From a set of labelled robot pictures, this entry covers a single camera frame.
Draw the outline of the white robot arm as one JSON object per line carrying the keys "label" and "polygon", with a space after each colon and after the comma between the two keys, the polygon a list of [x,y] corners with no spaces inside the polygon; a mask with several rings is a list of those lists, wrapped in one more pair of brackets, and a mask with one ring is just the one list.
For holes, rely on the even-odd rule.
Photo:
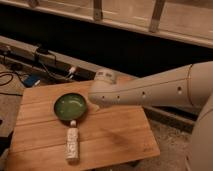
{"label": "white robot arm", "polygon": [[88,93],[98,106],[140,105],[200,108],[193,128],[186,171],[213,171],[213,61],[117,83],[108,69],[96,72]]}

